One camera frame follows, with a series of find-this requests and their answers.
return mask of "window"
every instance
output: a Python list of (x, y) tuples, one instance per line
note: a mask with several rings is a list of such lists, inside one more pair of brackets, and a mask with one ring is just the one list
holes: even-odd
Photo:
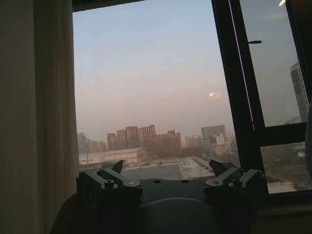
[(210, 1), (76, 12), (74, 46), (77, 129), (108, 151), (86, 146), (80, 157), (118, 161), (143, 148), (146, 157), (124, 161), (122, 173), (136, 179), (213, 177), (210, 158), (239, 166)]
[(74, 13), (78, 132), (108, 151), (79, 146), (80, 157), (142, 148), (124, 161), (137, 179), (210, 178), (216, 158), (265, 171), (270, 193), (310, 190), (311, 87), (279, 3), (149, 0)]
[(266, 146), (261, 152), (269, 193), (312, 189), (304, 161), (304, 142)]
[(286, 5), (279, 2), (230, 1), (253, 120), (255, 139), (249, 142), (261, 147), (260, 153), (253, 149), (247, 166), (252, 161), (263, 166), (269, 193), (312, 189), (303, 160), (309, 87), (301, 75)]
[(255, 79), (266, 126), (306, 122), (306, 96), (286, 6), (279, 0), (241, 0)]

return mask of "black window frame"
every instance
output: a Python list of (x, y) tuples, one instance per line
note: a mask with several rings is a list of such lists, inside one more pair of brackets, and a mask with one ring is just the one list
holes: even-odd
[[(73, 0), (73, 12), (142, 0)], [(264, 171), (260, 147), (305, 141), (307, 124), (266, 127), (239, 0), (211, 0), (233, 117), (239, 160), (243, 169)], [(309, 22), (302, 13), (305, 0), (287, 0), (286, 8), (308, 97), (312, 94), (312, 49)], [(307, 203), (312, 190), (268, 194), (267, 206)]]

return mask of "sky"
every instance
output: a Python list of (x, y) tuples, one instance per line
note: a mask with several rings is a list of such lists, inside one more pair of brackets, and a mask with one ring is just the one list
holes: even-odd
[[(265, 122), (275, 125), (299, 115), (290, 78), (296, 55), (278, 45), (286, 36), (291, 47), (286, 10), (277, 3), (259, 14), (249, 5), (242, 1), (248, 37), (264, 41), (251, 53)], [(106, 141), (126, 126), (154, 124), (157, 134), (183, 137), (220, 124), (234, 131), (210, 0), (146, 0), (73, 18), (78, 132)], [(264, 37), (255, 24), (274, 36)]]

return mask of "curtain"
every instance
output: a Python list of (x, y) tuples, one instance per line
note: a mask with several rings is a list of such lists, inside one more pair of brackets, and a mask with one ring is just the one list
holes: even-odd
[(48, 233), (78, 173), (72, 1), (33, 3), (39, 213)]
[(0, 7), (0, 233), (49, 233), (76, 191), (71, 0)]

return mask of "building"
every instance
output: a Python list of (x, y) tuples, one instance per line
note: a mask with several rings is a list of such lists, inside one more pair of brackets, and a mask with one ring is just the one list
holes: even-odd
[(129, 149), (140, 147), (137, 126), (126, 127), (126, 135), (127, 135), (127, 144), (128, 144)]
[(193, 133), (190, 137), (189, 147), (201, 147), (201, 136), (198, 133)]
[(116, 133), (116, 150), (128, 149), (127, 130), (117, 130)]
[(80, 155), (86, 154), (88, 152), (86, 135), (82, 132), (78, 133), (77, 140), (78, 140), (78, 153)]
[(167, 154), (171, 154), (168, 134), (156, 135), (156, 152), (158, 156), (166, 156)]
[(107, 143), (109, 151), (142, 147), (146, 149), (148, 157), (172, 156), (182, 152), (180, 133), (171, 130), (167, 134), (156, 135), (154, 125), (126, 127), (116, 134), (110, 133)]
[(181, 134), (176, 133), (175, 130), (171, 130), (168, 131), (168, 138), (171, 152), (174, 154), (180, 154), (182, 152)]
[(89, 154), (100, 152), (99, 151), (99, 141), (87, 139), (87, 148), (88, 148)]
[(296, 94), (300, 118), (302, 122), (306, 122), (309, 112), (309, 99), (298, 62), (291, 66), (291, 77), (294, 92)]
[(144, 148), (134, 148), (126, 150), (106, 151), (103, 153), (93, 153), (79, 157), (79, 169), (90, 170), (101, 168), (105, 162), (117, 162), (124, 160), (124, 165), (141, 162), (147, 159)]
[(107, 150), (116, 150), (116, 134), (115, 133), (109, 133), (107, 134)]
[(106, 143), (103, 141), (97, 141), (97, 148), (98, 148), (98, 152), (104, 152), (106, 151)]
[(210, 149), (215, 156), (224, 156), (231, 151), (231, 143), (225, 141), (223, 134), (210, 137)]
[(191, 137), (190, 136), (185, 136), (185, 146), (186, 147), (191, 147)]
[(202, 138), (211, 138), (214, 135), (223, 134), (224, 139), (227, 141), (227, 135), (225, 131), (225, 125), (217, 125), (211, 127), (201, 128)]
[(208, 151), (211, 148), (210, 138), (203, 138), (201, 140), (202, 148)]
[(147, 156), (153, 157), (156, 155), (156, 133), (155, 125), (142, 127), (138, 131), (140, 146), (146, 149)]

